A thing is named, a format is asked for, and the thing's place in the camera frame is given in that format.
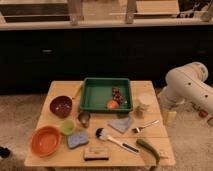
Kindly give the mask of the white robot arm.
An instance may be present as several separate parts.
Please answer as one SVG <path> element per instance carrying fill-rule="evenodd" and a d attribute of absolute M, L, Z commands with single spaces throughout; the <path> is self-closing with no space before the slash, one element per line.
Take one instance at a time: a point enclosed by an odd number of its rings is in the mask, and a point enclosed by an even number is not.
<path fill-rule="evenodd" d="M 166 86 L 158 94 L 160 105 L 171 109 L 189 100 L 210 114 L 207 123 L 213 127 L 213 87 L 205 83 L 208 69 L 201 62 L 192 62 L 171 69 L 165 77 Z"/>

